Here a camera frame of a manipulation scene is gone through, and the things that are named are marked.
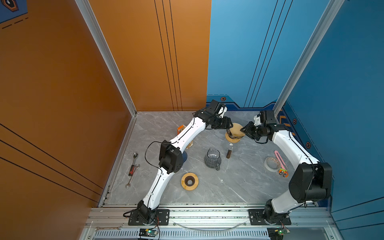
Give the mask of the wooden ring dripper holder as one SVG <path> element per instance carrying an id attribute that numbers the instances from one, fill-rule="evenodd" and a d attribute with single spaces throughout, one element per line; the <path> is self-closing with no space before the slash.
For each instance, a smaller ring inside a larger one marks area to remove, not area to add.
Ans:
<path id="1" fill-rule="evenodd" d="M 244 136 L 230 136 L 229 134 L 225 134 L 225 138 L 229 143 L 238 143 Z"/>

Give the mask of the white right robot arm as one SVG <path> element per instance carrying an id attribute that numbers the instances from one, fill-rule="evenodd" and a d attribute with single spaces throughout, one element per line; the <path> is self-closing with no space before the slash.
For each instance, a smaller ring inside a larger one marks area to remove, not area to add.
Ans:
<path id="1" fill-rule="evenodd" d="M 266 137 L 286 155 L 294 167 L 289 190 L 277 198 L 268 200 L 262 218 L 267 224 L 280 224 L 289 213 L 308 201 L 328 199 L 332 189 L 332 167 L 321 163 L 293 137 L 285 124 L 279 124 L 273 111 L 261 111 L 241 129 L 246 136 L 258 141 Z"/>

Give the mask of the brown paper coffee filter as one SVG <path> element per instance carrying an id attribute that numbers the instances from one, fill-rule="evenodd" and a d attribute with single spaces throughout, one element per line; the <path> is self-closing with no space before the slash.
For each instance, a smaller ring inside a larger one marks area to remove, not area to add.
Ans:
<path id="1" fill-rule="evenodd" d="M 234 140 L 243 138 L 245 136 L 245 133 L 241 131 L 242 128 L 242 125 L 238 123 L 233 123 L 233 126 L 227 130 L 229 138 Z"/>

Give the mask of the grey ribbed glass dripper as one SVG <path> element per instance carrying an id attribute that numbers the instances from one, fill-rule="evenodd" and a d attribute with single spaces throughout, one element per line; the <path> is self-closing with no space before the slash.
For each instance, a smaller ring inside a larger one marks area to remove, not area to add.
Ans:
<path id="1" fill-rule="evenodd" d="M 245 134 L 241 132 L 241 129 L 235 127 L 227 129 L 226 133 L 230 136 L 245 136 Z"/>

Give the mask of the blue ribbed dripper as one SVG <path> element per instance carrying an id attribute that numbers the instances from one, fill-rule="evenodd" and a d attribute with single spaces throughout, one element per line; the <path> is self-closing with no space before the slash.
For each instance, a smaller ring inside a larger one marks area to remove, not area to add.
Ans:
<path id="1" fill-rule="evenodd" d="M 182 157 L 183 157 L 183 162 L 185 163 L 186 160 L 188 159 L 188 154 L 187 154 L 186 151 L 184 151 L 184 152 L 182 153 Z"/>

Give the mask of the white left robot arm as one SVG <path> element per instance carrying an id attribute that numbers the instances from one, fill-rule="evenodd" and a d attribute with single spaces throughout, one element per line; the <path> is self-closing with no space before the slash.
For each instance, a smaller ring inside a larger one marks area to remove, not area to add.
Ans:
<path id="1" fill-rule="evenodd" d="M 211 103 L 193 113 L 193 118 L 184 130 L 169 141 L 162 141 L 159 152 L 159 164 L 156 166 L 157 175 L 145 197 L 139 201 L 137 208 L 130 212 L 132 217 L 138 215 L 138 220 L 144 225 L 157 222 L 156 210 L 161 197 L 172 176 L 177 173 L 186 161 L 185 149 L 194 138 L 209 126 L 213 130 L 227 130 L 233 126 L 230 118 L 225 116 L 225 104 L 212 100 Z"/>

